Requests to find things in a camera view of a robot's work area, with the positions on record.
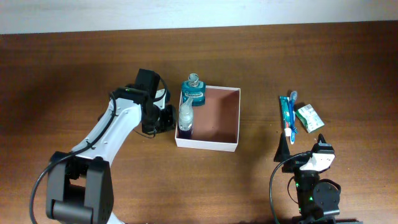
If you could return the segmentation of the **clear pump sanitizer bottle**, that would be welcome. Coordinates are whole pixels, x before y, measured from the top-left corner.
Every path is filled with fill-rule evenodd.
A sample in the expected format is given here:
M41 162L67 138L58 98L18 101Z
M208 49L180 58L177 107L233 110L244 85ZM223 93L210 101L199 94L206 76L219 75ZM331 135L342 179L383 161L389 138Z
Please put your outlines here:
M193 134L194 111L192 108L193 98L189 97L179 108L178 112L178 137L191 139Z

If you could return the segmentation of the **teal mouthwash bottle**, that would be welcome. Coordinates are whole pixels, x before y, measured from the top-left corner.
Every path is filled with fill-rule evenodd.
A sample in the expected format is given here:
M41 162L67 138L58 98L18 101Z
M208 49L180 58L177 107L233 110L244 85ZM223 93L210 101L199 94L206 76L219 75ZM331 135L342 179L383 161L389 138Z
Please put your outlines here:
M196 73L191 73L188 80L182 83L182 99L186 102L190 97L193 98L192 106L202 106L205 104L206 84L199 80Z

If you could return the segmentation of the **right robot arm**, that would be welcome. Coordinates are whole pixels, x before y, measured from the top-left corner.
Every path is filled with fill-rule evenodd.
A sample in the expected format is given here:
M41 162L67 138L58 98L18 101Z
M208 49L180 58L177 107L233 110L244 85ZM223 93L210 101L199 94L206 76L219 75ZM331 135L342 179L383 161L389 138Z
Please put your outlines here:
M272 198L272 184L276 172L294 176L297 204L300 216L293 217L294 223L336 223L340 214L339 202L341 186L330 179L321 179L320 174L331 167L335 160L333 146L318 135L310 151L291 155L284 133L280 135L279 145L274 157L278 165L272 171L269 181L269 202L274 221L278 223Z

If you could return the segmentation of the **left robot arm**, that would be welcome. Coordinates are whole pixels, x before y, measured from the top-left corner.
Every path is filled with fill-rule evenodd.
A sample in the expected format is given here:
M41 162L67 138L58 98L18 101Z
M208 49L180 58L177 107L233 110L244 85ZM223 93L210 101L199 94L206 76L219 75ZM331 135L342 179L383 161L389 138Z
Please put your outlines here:
M90 133L68 153L55 152L45 170L45 212L60 223L120 223L114 214L111 165L137 126L153 138L173 130L175 108L161 76L139 69L135 82L110 93L108 108Z

